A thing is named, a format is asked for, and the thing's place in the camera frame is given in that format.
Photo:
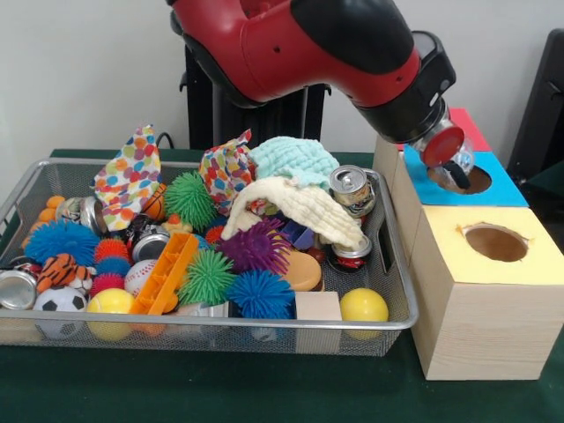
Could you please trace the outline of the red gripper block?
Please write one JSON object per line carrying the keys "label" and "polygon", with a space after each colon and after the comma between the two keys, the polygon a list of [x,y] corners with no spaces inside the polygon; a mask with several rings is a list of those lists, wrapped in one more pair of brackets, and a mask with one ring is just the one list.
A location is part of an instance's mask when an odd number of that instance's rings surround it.
{"label": "red gripper block", "polygon": [[452,121],[439,121],[419,142],[419,156],[428,167],[439,167],[449,174],[459,189],[468,189],[471,182],[452,157],[464,143],[464,131]]}

